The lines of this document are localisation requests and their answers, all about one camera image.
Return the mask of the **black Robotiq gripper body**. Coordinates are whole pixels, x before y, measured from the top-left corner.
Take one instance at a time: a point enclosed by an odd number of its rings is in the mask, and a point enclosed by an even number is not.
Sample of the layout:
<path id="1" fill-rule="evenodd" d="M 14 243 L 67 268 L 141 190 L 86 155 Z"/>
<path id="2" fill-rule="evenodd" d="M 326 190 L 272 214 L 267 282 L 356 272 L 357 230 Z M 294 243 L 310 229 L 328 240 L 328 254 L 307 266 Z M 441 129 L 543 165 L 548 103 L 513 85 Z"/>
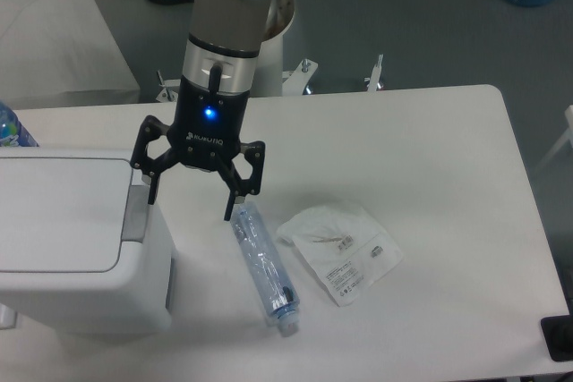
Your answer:
<path id="1" fill-rule="evenodd" d="M 167 167 L 181 164 L 208 172 L 232 170 L 249 96 L 248 91 L 211 94 L 183 77 L 174 121 L 167 132 Z"/>

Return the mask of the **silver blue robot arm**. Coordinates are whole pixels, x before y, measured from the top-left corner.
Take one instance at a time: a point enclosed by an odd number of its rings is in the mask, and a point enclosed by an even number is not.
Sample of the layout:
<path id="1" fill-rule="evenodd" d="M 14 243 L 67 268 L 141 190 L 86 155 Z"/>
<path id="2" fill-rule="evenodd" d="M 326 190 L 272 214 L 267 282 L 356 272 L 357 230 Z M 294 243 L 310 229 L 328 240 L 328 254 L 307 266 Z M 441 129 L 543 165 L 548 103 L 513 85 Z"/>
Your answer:
<path id="1" fill-rule="evenodd" d="M 150 182 L 149 203 L 176 165 L 218 173 L 230 204 L 258 194 L 265 145 L 242 142 L 240 131 L 273 0 L 152 1 L 191 2 L 192 18 L 174 120 L 147 116 L 133 148 L 131 166 Z"/>

